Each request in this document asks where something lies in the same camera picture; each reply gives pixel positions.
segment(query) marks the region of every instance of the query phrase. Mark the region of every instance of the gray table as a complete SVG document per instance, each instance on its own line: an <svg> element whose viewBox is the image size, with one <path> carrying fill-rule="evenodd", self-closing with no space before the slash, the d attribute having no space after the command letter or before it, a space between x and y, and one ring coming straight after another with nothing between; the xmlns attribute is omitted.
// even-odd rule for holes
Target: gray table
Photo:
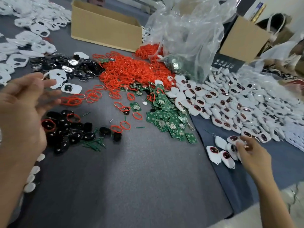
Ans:
<svg viewBox="0 0 304 228"><path fill-rule="evenodd" d="M51 0L70 8L65 0ZM21 31L13 17L0 18L0 32L8 38ZM51 32L50 38L59 53L72 55L105 54L113 49L70 38L70 27ZM124 55L131 53L119 51ZM18 68L20 77L31 70ZM70 81L90 89L98 79L87 83ZM126 93L122 103L128 104ZM150 110L142 98L136 98ZM113 106L107 92L97 103L83 103L72 108L93 126L117 125L124 115ZM55 111L67 109L59 106ZM43 164L42 182L18 227L31 228L134 228L134 227L207 227L232 213L230 204L199 140L189 144L161 133L153 124L127 116L132 125L124 131L120 143L105 139L107 149L94 152L81 145L72 146L56 157L51 150Z"/></svg>

